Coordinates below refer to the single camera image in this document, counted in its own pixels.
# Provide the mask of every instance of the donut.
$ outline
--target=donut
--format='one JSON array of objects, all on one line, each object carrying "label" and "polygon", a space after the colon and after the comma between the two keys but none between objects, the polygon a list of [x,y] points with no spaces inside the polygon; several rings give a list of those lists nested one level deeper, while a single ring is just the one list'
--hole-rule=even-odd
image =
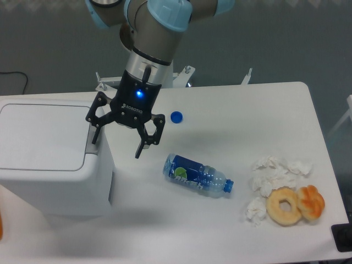
[{"label": "donut", "polygon": [[297,206],[304,218],[314,221],[321,216],[325,208],[325,201],[315,186],[308,185],[300,188],[297,191],[297,196]]},{"label": "donut", "polygon": [[[291,210],[282,210],[280,208],[281,202],[288,202],[291,205]],[[302,217],[300,210],[297,208],[297,194],[289,188],[272,191],[266,201],[266,209],[269,216],[283,226],[295,224]]]}]

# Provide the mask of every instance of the blue led light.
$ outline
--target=blue led light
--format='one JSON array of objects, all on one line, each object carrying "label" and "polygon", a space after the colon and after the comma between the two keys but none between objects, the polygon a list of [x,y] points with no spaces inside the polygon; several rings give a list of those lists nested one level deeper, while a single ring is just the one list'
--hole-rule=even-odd
[{"label": "blue led light", "polygon": [[144,93],[141,90],[138,90],[136,92],[136,95],[137,95],[138,98],[143,98],[144,97]]}]

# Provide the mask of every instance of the light blue joint cap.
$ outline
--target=light blue joint cap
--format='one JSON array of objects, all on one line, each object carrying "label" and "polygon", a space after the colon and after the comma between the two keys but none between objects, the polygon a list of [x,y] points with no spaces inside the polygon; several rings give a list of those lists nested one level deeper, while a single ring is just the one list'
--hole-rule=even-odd
[{"label": "light blue joint cap", "polygon": [[101,20],[100,16],[95,12],[94,8],[92,7],[92,4],[89,2],[89,0],[85,0],[86,5],[88,7],[88,10],[90,14],[92,15],[93,21],[96,24],[96,26],[100,29],[108,29],[109,27]]},{"label": "light blue joint cap", "polygon": [[127,11],[128,11],[128,5],[130,4],[131,0],[126,0],[125,5],[123,7],[123,14],[125,15],[125,18],[127,20],[127,23],[129,24],[129,26],[132,28],[130,21],[128,20],[128,16],[127,16]]},{"label": "light blue joint cap", "polygon": [[218,6],[216,8],[215,15],[219,15],[230,11],[235,5],[235,0],[218,0]]},{"label": "light blue joint cap", "polygon": [[148,10],[163,26],[176,32],[186,31],[193,7],[187,0],[148,0]]}]

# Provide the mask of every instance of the gripper logo text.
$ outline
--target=gripper logo text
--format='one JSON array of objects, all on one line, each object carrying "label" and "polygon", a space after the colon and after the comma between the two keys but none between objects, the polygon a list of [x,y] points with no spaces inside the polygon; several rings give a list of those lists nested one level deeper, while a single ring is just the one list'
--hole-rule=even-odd
[{"label": "gripper logo text", "polygon": [[128,105],[125,104],[125,103],[122,105],[121,108],[127,108],[127,109],[130,109],[130,110],[135,111],[135,112],[137,112],[137,113],[143,114],[143,111],[142,111],[142,110],[139,110],[139,109],[134,108],[134,107],[132,107],[132,106],[128,106]]}]

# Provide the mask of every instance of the orange object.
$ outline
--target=orange object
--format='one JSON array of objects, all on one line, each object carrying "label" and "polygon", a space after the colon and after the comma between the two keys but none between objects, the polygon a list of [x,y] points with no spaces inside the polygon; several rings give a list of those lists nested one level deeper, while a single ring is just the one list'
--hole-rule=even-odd
[{"label": "orange object", "polygon": [[314,221],[318,219],[325,208],[323,196],[313,185],[302,187],[297,191],[297,206],[304,218]]}]

